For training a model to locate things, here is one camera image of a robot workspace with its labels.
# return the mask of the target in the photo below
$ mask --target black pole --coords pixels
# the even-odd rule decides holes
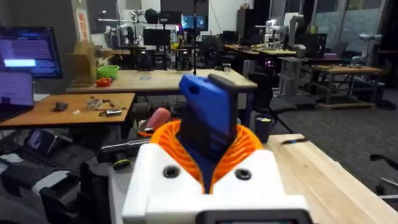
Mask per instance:
[[[166,24],[163,24],[163,30],[166,30]],[[163,46],[163,70],[167,71],[166,46]]]
[[[193,0],[193,74],[197,75],[197,2]]]

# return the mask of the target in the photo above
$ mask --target green bowl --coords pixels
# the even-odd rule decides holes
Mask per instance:
[[[117,65],[104,65],[97,69],[99,77],[101,78],[112,78],[113,80],[118,77],[119,66]]]

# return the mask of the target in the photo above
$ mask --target mouse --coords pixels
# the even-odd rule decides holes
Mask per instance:
[[[64,102],[56,102],[53,111],[65,111],[68,109],[68,104]]]

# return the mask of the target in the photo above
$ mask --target screw hole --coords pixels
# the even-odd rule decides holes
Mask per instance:
[[[189,92],[194,94],[194,95],[197,95],[197,94],[199,94],[199,88],[197,86],[190,86],[189,87]]]
[[[176,178],[180,175],[180,169],[176,166],[167,166],[163,170],[163,176],[166,178]]]
[[[237,169],[235,171],[235,176],[239,180],[249,180],[251,178],[251,172],[247,169]]]

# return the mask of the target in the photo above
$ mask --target laptop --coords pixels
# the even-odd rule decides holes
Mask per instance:
[[[32,79],[27,72],[0,72],[0,123],[33,109]]]

